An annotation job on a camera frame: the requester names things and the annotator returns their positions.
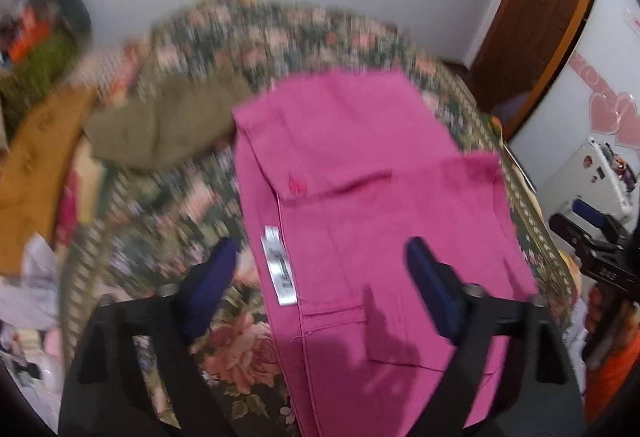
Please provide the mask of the pink pants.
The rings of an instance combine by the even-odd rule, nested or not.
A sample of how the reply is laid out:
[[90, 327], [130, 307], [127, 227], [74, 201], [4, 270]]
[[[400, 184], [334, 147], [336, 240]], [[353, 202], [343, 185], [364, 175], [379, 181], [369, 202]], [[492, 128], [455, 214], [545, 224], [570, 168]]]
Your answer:
[[233, 116], [244, 225], [300, 431], [405, 435], [452, 355], [408, 274], [408, 240], [492, 295], [537, 292], [497, 156], [460, 151], [399, 71], [295, 76]]

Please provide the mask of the floral bed cover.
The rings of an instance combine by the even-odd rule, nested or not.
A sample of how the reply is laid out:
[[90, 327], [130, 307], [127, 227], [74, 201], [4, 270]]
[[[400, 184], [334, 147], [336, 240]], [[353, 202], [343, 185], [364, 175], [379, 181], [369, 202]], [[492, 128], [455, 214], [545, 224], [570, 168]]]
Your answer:
[[405, 264], [420, 237], [494, 296], [567, 327], [568, 268], [469, 90], [388, 24], [309, 4], [210, 1], [160, 22], [127, 95], [152, 106], [217, 69], [253, 98], [233, 136], [166, 170], [110, 162], [65, 263], [63, 348], [104, 344], [102, 299], [213, 263], [188, 352], [240, 436], [402, 436], [444, 374]]

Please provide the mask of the olive green pants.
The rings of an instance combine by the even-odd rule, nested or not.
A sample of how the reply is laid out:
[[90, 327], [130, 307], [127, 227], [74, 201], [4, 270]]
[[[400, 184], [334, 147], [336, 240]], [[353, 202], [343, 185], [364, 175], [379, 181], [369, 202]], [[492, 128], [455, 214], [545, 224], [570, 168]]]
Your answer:
[[212, 148], [234, 131], [232, 109], [252, 96], [240, 75], [224, 67], [204, 81], [169, 78], [157, 95], [104, 107], [84, 132], [96, 159], [152, 172]]

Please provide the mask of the white clothes heap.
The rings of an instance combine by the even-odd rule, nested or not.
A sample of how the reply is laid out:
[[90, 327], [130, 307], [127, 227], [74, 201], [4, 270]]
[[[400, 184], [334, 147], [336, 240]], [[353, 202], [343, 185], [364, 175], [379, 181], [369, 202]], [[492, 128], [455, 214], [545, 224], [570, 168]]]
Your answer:
[[51, 431], [58, 429], [65, 377], [58, 309], [56, 256], [36, 233], [24, 246], [18, 277], [1, 280], [1, 363]]

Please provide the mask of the mustard embroidered cloth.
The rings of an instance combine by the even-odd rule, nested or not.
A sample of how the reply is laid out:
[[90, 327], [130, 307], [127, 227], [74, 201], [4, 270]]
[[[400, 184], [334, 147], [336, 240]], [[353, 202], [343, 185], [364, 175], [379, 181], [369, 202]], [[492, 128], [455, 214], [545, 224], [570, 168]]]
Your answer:
[[21, 275], [24, 247], [33, 235], [53, 239], [67, 168], [94, 101], [93, 87], [61, 87], [17, 128], [1, 172], [2, 275]]

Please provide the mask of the brown wooden door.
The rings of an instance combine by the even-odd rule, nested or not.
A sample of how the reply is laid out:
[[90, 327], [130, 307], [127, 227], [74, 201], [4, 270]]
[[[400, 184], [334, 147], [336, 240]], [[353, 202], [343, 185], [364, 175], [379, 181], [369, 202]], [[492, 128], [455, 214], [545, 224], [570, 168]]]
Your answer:
[[501, 0], [474, 58], [480, 108], [498, 116], [512, 138], [559, 74], [593, 0]]

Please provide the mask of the green cloth pile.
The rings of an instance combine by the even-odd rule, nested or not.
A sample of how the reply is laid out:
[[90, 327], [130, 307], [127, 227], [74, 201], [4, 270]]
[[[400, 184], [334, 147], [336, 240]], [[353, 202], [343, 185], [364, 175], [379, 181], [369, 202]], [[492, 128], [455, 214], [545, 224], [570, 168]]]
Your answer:
[[11, 139], [27, 112], [43, 101], [55, 81], [78, 56], [78, 44], [67, 32], [55, 32], [17, 67], [1, 76], [1, 111]]

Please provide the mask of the pink heart wall sticker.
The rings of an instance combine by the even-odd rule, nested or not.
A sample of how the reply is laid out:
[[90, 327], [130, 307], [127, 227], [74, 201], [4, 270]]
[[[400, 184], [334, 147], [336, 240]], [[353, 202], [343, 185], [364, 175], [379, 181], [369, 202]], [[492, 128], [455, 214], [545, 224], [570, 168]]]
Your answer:
[[616, 93], [600, 73], [575, 52], [568, 66], [590, 92], [588, 112], [593, 133], [613, 136], [616, 145], [639, 151], [639, 106], [628, 93]]

